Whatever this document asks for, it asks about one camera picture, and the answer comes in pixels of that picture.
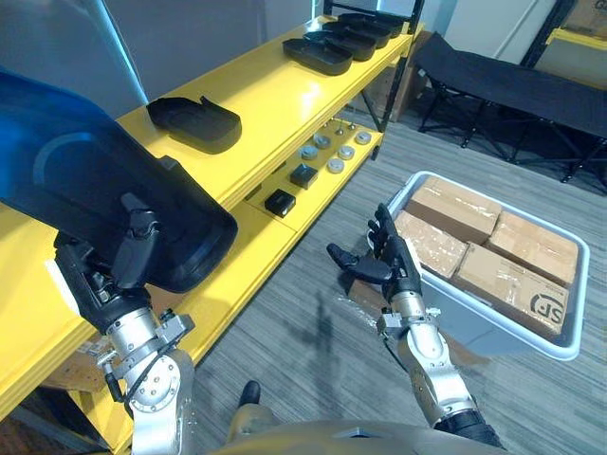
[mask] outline shelf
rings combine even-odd
[[[322,171],[322,180],[300,195],[298,207],[286,221],[265,215],[253,202],[241,203],[390,61],[406,54],[411,44],[411,35],[400,35],[370,61],[354,62],[337,77],[324,76],[290,61],[282,51],[283,40],[300,37],[324,20],[295,28],[166,95],[196,100],[204,94],[241,116],[242,137],[220,155],[206,155],[160,133],[144,108],[119,119],[153,155],[177,159],[240,222],[230,255],[177,308],[191,314],[196,323],[194,334],[181,343],[194,361],[212,346],[372,150],[372,144],[360,149],[338,176]],[[381,135],[373,138],[378,143]],[[4,291],[0,320],[5,335],[0,355],[6,366],[0,372],[0,419],[95,332],[67,308],[45,268],[45,262],[54,258],[55,235],[55,229],[0,205]],[[7,342],[16,337],[19,349]],[[71,395],[115,451],[126,448],[130,428],[123,410],[109,401],[107,393]]]
[[[220,155],[206,155],[160,133],[143,107],[119,122],[153,155],[178,160],[231,209],[393,59],[406,53],[412,41],[411,35],[400,35],[371,60],[353,62],[340,76],[325,76],[289,60],[282,49],[284,40],[300,38],[323,21],[297,27],[165,95],[192,100],[204,95],[241,117],[241,138]]]
[[[327,129],[333,129],[337,124],[337,121],[331,122]],[[346,131],[350,135],[344,136],[351,143],[354,132],[347,128]],[[265,211],[263,201],[259,207],[258,198],[251,198],[236,206],[232,214],[238,222],[239,231],[230,253],[175,309],[177,313],[189,314],[196,324],[194,330],[179,343],[179,348],[192,356],[194,364],[202,359],[380,139],[381,133],[374,132],[369,144],[357,145],[357,153],[347,162],[343,173],[331,174],[322,169],[310,190],[300,189],[298,203],[284,219]],[[324,151],[324,158],[309,163],[318,166],[326,162],[330,155],[331,152]],[[286,181],[288,166],[301,162],[298,157],[295,158],[287,160],[287,166],[265,181],[258,194],[273,192],[277,186],[292,194],[297,192],[298,187],[288,187],[287,184],[292,184]],[[113,452],[121,452],[130,444],[131,421],[123,406],[114,403],[107,390],[92,394],[71,391],[69,394]]]
[[[189,314],[196,325],[179,343],[179,348],[192,356],[194,364],[295,243],[295,231],[248,204],[239,204],[232,215],[240,229],[230,253],[175,309],[177,313]],[[113,452],[121,452],[130,444],[131,420],[106,389],[69,394]]]
[[[342,129],[344,131],[343,136],[337,136],[335,134],[340,123],[342,123]],[[356,130],[349,130],[347,127],[348,124],[348,121],[340,122],[338,120],[332,120],[326,128],[321,128],[319,134],[331,138],[331,147],[326,150],[319,150],[319,154],[314,160],[303,160],[296,152],[285,162],[284,166],[264,181],[261,189],[254,193],[250,199],[247,200],[247,203],[262,211],[267,216],[271,216],[274,220],[283,223],[296,231],[304,230],[310,220],[314,220],[318,216],[332,196],[341,188],[360,164],[362,164],[364,159],[373,151],[374,146],[381,140],[382,134],[377,131],[367,130],[366,128],[361,128],[359,126],[357,126]],[[354,136],[359,131],[371,133],[371,142],[366,145],[358,145],[354,141]],[[306,143],[312,144],[313,142],[312,140],[308,140]],[[337,149],[343,144],[354,147],[356,150],[355,155],[352,159],[344,161],[345,167],[342,173],[331,173],[327,170],[326,163],[330,158],[338,157]],[[298,187],[289,180],[291,172],[293,172],[300,163],[307,164],[318,171],[316,181],[312,183],[308,190]],[[266,199],[279,188],[294,195],[296,198],[295,207],[285,218],[274,215],[264,207]]]
[[[56,235],[0,204],[0,420],[95,332],[68,309],[46,271]]]
[[[546,44],[549,45],[553,40],[566,41],[574,45],[592,47],[596,50],[607,50],[607,41],[601,40],[595,36],[582,35],[575,31],[565,30],[564,28],[555,28],[548,36]]]

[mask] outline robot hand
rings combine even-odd
[[[398,341],[398,357],[411,378],[415,398],[429,425],[502,447],[451,363],[447,342],[438,332],[436,317],[440,311],[426,309],[413,248],[398,236],[392,215],[383,204],[377,208],[376,220],[368,225],[373,258],[354,256],[335,244],[329,245],[327,251],[345,272],[362,281],[381,284],[390,311],[377,321],[377,331]]]

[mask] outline black tray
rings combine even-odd
[[[316,43],[330,43],[352,53],[352,58],[364,62],[373,57],[376,51],[376,40],[351,31],[308,31],[304,39]]]
[[[346,23],[346,22],[327,22],[322,24],[322,29],[327,31],[351,31],[358,35],[376,40],[376,49],[381,49],[388,44],[390,40],[390,30],[388,28],[378,27],[366,22]]]
[[[388,28],[390,30],[391,38],[396,38],[402,33],[402,26],[405,23],[404,18],[385,12],[376,12],[375,15],[348,12],[340,14],[338,21],[346,24],[367,23],[378,27]]]
[[[234,145],[242,133],[240,117],[200,98],[159,98],[147,106],[152,122],[179,142],[209,154],[220,154]]]
[[[352,64],[351,52],[330,43],[302,38],[283,41],[283,52],[295,62],[329,76],[345,73]]]

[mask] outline cardboard box in background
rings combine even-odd
[[[607,2],[578,0],[562,28],[607,40]]]
[[[398,235],[409,240],[422,266],[449,280],[461,262],[467,245],[438,227],[402,211],[395,219]]]
[[[405,112],[411,103],[419,97],[422,90],[428,82],[426,76],[420,76],[418,74],[419,68],[413,64],[412,56],[415,51],[422,47],[426,41],[432,36],[429,31],[420,31],[415,37],[415,41],[409,51],[407,57],[407,65],[405,66],[405,73],[396,92],[395,106],[390,115],[390,121],[398,121],[401,114]],[[390,94],[390,88],[392,87],[392,81],[396,72],[395,67],[388,67],[384,69],[379,76],[373,79],[366,87],[365,92],[371,103],[376,110],[377,115],[381,118],[386,109],[386,102],[388,95]],[[357,95],[353,100],[349,102],[349,105],[362,112],[367,112],[367,107],[362,99],[361,95]]]
[[[152,297],[152,309],[159,316],[167,308],[175,308],[186,294],[173,294],[147,284],[146,289]],[[110,349],[107,337],[95,334],[89,338],[74,354],[67,358],[41,384],[52,389],[65,391],[100,391],[105,387],[103,372],[97,368],[97,356]]]
[[[486,247],[559,286],[576,276],[578,246],[544,227],[503,211]]]
[[[352,286],[350,286],[350,290],[348,292],[348,297],[355,301],[365,311],[371,310],[369,313],[372,314],[369,316],[374,318],[379,317],[381,308],[388,306],[388,303],[381,295],[381,292],[377,289],[377,286],[367,282],[361,282],[359,280],[354,280],[352,282]],[[445,338],[447,344],[449,345],[451,362],[453,362],[455,365],[489,363],[488,358],[471,353],[455,339],[449,337],[449,335],[446,333],[441,332],[441,335]]]
[[[486,248],[470,244],[452,282],[541,337],[561,333],[567,290]]]
[[[438,177],[429,177],[405,208],[461,242],[481,245],[493,232],[502,206]]]

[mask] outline plastic bin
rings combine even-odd
[[[405,187],[388,204],[388,210],[393,216],[396,216],[407,205],[410,197],[430,176],[437,176],[454,185],[482,194],[435,173],[420,172],[412,175]],[[569,289],[569,300],[561,334],[552,341],[548,341],[524,328],[521,324],[501,315],[471,294],[457,289],[452,284],[424,270],[422,273],[422,292],[426,305],[440,308],[441,316],[438,322],[441,330],[478,355],[515,354],[536,349],[557,360],[573,360],[579,354],[581,328],[583,326],[590,258],[588,245],[571,232],[567,232],[495,198],[485,194],[482,195],[501,204],[503,210],[515,213],[539,226],[556,232],[578,245],[576,277]]]

